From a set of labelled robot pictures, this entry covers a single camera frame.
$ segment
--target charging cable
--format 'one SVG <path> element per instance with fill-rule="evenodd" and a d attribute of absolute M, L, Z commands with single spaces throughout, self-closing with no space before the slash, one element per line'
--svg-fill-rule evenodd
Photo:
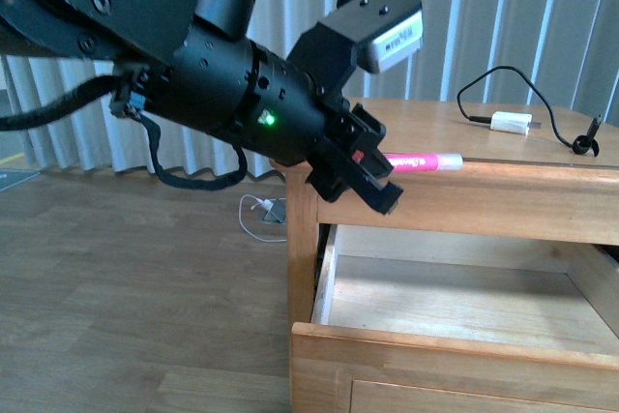
<path fill-rule="evenodd" d="M 241 225 L 243 230 L 245 232 L 247 232 L 256 241 L 267 242 L 267 243 L 286 242 L 285 239 L 264 239 L 262 237 L 256 236 L 249 229 L 247 229 L 247 227 L 243 223 L 243 202 L 244 202 L 244 200 L 246 198 L 252 198 L 253 200 L 255 200 L 255 203 L 253 205 L 251 205 L 251 209 L 252 210 L 255 210 L 257 207 L 260 207 L 260 208 L 262 208 L 266 212 L 270 212 L 271 211 L 271 209 L 273 208 L 274 202 L 276 200 L 285 200 L 285 198 L 265 198 L 265 199 L 262 199 L 262 198 L 258 198 L 258 197 L 254 196 L 254 195 L 246 193 L 245 195 L 243 195 L 241 197 L 241 200 L 239 200 L 239 224 Z"/>
<path fill-rule="evenodd" d="M 527 75 L 522 72 L 522 70 L 516 67 L 512 67 L 508 65 L 499 65 L 498 67 L 494 67 L 493 69 L 488 70 L 487 72 L 485 72 L 478 78 L 469 82 L 462 89 L 460 89 L 459 92 L 457 93 L 456 100 L 457 100 L 457 106 L 460 109 L 460 113 L 462 113 L 462 116 L 464 118 L 474 123 L 483 123 L 485 125 L 490 125 L 490 128 L 496 131 L 504 131 L 507 133 L 518 133 L 518 134 L 527 135 L 528 129 L 531 125 L 531 115 L 529 114 L 525 115 L 522 113 L 509 113 L 509 112 L 497 111 L 492 117 L 489 117 L 489 116 L 468 115 L 464 111 L 464 108 L 462 106 L 462 101 L 460 100 L 460 96 L 462 95 L 462 93 L 466 91 L 467 89 L 469 89 L 470 87 L 477 84 L 478 82 L 480 82 L 482 79 L 484 79 L 489 74 L 496 72 L 497 70 L 509 70 L 509 71 L 515 72 L 520 75 L 520 77 L 524 80 L 524 82 L 528 84 L 531 90 L 544 103 L 545 107 L 548 110 L 548 114 L 550 115 L 550 124 L 552 125 L 552 130 L 554 132 L 554 135 L 564 145 L 566 145 L 567 147 L 570 147 L 574 151 L 574 153 L 578 155 L 584 155 L 589 151 L 589 149 L 592 149 L 593 154 L 596 157 L 598 156 L 598 154 L 600 153 L 600 146 L 598 145 L 598 142 L 595 140 L 595 136 L 596 136 L 596 133 L 598 132 L 598 129 L 602 125 L 602 116 L 600 115 L 597 118 L 593 119 L 593 121 L 591 122 L 591 126 L 589 127 L 589 131 L 587 131 L 587 134 L 580 135 L 574 140 L 574 142 L 569 142 L 565 137 L 563 137 L 559 133 L 559 129 L 557 128 L 557 123 L 554 118 L 554 112 L 552 111 L 552 107 L 550 106 L 548 101 L 545 99 L 542 93 L 535 87 L 535 84 L 531 82 L 531 79 L 529 79 Z"/>

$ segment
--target open drawer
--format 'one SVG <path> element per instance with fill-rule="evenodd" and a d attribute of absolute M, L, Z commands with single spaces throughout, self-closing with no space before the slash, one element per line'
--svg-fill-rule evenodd
<path fill-rule="evenodd" d="M 619 265 L 587 245 L 334 226 L 301 412 L 619 411 Z"/>

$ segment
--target white curtain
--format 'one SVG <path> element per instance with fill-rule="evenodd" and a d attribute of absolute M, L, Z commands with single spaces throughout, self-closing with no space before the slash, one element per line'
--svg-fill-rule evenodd
<path fill-rule="evenodd" d="M 457 90 L 494 65 L 522 68 L 553 105 L 619 123 L 619 2 L 617 0 L 423 0 L 424 47 L 388 72 L 356 72 L 348 96 L 452 101 Z M 285 56 L 299 35 L 335 7 L 334 0 L 258 0 L 249 36 Z M 45 104 L 107 63 L 3 57 L 14 111 Z M 516 77 L 497 74 L 471 89 L 468 101 L 535 103 Z M 236 168 L 226 145 L 170 122 L 162 124 L 164 167 L 188 173 Z M 106 99 L 71 118 L 22 135 L 25 153 L 41 166 L 117 171 L 149 166 L 143 129 L 109 114 Z M 249 154 L 250 172 L 271 169 Z"/>

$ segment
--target white cable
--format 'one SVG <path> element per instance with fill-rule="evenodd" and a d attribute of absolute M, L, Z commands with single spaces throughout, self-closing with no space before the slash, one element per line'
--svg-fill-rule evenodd
<path fill-rule="evenodd" d="M 284 198 L 267 198 L 262 200 L 261 198 L 258 198 L 254 195 L 251 195 L 249 193 L 246 193 L 245 195 L 243 195 L 241 197 L 241 200 L 239 200 L 239 224 L 241 224 L 241 227 L 243 228 L 243 230 L 245 232 L 247 232 L 252 238 L 254 238 L 257 241 L 260 242 L 268 242 L 268 243 L 277 243 L 277 242 L 286 242 L 285 239 L 263 239 L 261 237 L 256 236 L 255 234 L 253 234 L 251 231 L 249 231 L 245 225 L 243 224 L 243 218 L 242 218 L 242 212 L 243 212 L 243 200 L 245 200 L 246 198 L 252 198 L 254 199 L 257 203 L 254 203 L 253 205 L 251 205 L 251 209 L 255 209 L 255 207 L 257 207 L 258 205 L 262 206 L 262 208 L 264 208 L 266 211 L 269 211 L 271 209 L 271 207 L 273 206 L 273 201 L 274 200 L 284 200 Z"/>

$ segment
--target wooden floor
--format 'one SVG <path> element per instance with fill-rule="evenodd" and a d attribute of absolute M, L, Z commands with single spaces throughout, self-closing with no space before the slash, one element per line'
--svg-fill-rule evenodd
<path fill-rule="evenodd" d="M 0 193 L 0 411 L 291 411 L 286 248 L 241 230 L 246 192 L 283 186 L 104 171 Z"/>

